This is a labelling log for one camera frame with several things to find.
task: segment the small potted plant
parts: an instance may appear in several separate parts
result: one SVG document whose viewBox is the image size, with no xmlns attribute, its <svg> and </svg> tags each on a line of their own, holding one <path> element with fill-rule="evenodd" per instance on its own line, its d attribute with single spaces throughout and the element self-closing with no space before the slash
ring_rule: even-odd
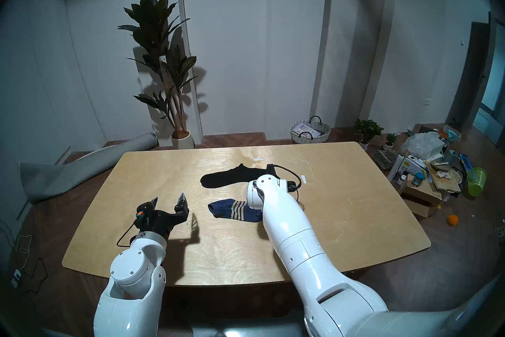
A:
<svg viewBox="0 0 505 337">
<path fill-rule="evenodd" d="M 386 137 L 386 142 L 382 146 L 383 150 L 392 150 L 394 142 L 397 140 L 397 137 L 393 133 L 389 133 Z"/>
<path fill-rule="evenodd" d="M 174 128 L 171 139 L 176 149 L 189 149 L 194 148 L 195 143 L 184 123 L 182 87 L 196 77 L 187 78 L 188 71 L 196 63 L 196 57 L 187 57 L 181 53 L 179 46 L 170 44 L 170 34 L 189 20 L 182 20 L 174 26 L 179 18 L 177 16 L 168 22 L 175 5 L 169 4 L 168 0 L 140 0 L 139 4 L 132 4 L 131 9 L 124 8 L 139 26 L 122 25 L 118 29 L 132 32 L 135 42 L 148 52 L 142 56 L 144 62 L 128 59 L 151 68 L 163 86 L 163 91 L 158 91 L 158 94 L 153 92 L 149 96 L 141 93 L 135 98 L 164 114 L 161 119 L 167 119 Z"/>
<path fill-rule="evenodd" d="M 363 139 L 360 141 L 360 145 L 364 150 L 367 150 L 368 142 L 374 136 L 380 136 L 384 130 L 384 128 L 380 127 L 377 122 L 374 122 L 371 119 L 365 121 L 358 118 L 356 119 L 355 125 L 363 136 Z"/>
</svg>

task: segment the white planter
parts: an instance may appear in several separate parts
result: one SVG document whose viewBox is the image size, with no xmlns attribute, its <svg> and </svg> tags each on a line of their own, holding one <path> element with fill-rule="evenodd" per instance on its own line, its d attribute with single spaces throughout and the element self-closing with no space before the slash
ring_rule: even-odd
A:
<svg viewBox="0 0 505 337">
<path fill-rule="evenodd" d="M 195 142 L 193 141 L 193 137 L 191 137 L 191 132 L 186 137 L 180 139 L 174 138 L 171 135 L 170 140 L 172 140 L 172 145 L 175 149 L 195 149 Z"/>
</svg>

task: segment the wicker basket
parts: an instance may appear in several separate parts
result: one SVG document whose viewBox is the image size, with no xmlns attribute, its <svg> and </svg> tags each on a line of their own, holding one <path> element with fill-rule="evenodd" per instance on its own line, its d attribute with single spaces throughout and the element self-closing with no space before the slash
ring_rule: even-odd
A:
<svg viewBox="0 0 505 337">
<path fill-rule="evenodd" d="M 319 123 L 317 123 L 317 121 L 312 122 L 312 119 L 314 117 L 319 118 Z M 310 134 L 309 132 L 302 132 L 300 135 L 296 134 L 295 132 L 293 132 L 293 128 L 296 125 L 299 125 L 300 123 L 317 130 L 318 132 L 321 133 L 321 135 L 317 137 L 312 137 L 312 134 Z M 291 133 L 291 139 L 297 144 L 318 144 L 320 142 L 325 142 L 328 139 L 328 136 L 330 135 L 331 132 L 331 128 L 328 125 L 322 123 L 320 117 L 318 117 L 317 115 L 313 115 L 308 121 L 307 120 L 298 121 L 292 124 L 289 129 L 289 132 Z"/>
</svg>

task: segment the table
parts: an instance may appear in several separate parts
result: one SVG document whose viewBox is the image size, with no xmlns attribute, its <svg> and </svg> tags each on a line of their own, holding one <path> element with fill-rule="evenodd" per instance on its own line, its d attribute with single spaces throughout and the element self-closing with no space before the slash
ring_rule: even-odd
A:
<svg viewBox="0 0 505 337">
<path fill-rule="evenodd" d="M 63 258 L 64 267 L 109 277 L 117 240 L 136 207 L 156 196 L 173 212 L 182 192 L 186 224 L 172 231 L 163 267 L 167 285 L 227 285 L 289 280 L 262 223 L 215 218 L 210 202 L 245 199 L 246 183 L 206 189 L 200 178 L 244 163 L 279 164 L 307 183 L 299 203 L 328 257 L 356 270 L 421 251 L 431 242 L 400 195 L 356 142 L 128 152 L 89 206 Z M 294 177 L 276 169 L 284 179 Z M 123 239 L 138 231 L 133 228 Z"/>
</svg>

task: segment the sock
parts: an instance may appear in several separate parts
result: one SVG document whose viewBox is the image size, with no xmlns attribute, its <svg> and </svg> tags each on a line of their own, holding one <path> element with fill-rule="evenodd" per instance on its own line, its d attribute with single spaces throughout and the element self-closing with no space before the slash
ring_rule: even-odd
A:
<svg viewBox="0 0 505 337">
<path fill-rule="evenodd" d="M 215 189 L 238 182 L 251 182 L 266 174 L 279 178 L 275 173 L 275 168 L 271 164 L 267 164 L 266 169 L 264 169 L 249 168 L 241 163 L 239 166 L 228 171 L 219 171 L 204 175 L 200 179 L 200 183 L 207 189 Z"/>
<path fill-rule="evenodd" d="M 235 201 L 234 199 L 210 203 L 209 211 L 211 211 L 214 217 L 222 217 L 224 219 L 249 221 L 252 223 L 258 223 L 263 219 L 262 211 L 250 208 L 246 201 Z"/>
</svg>

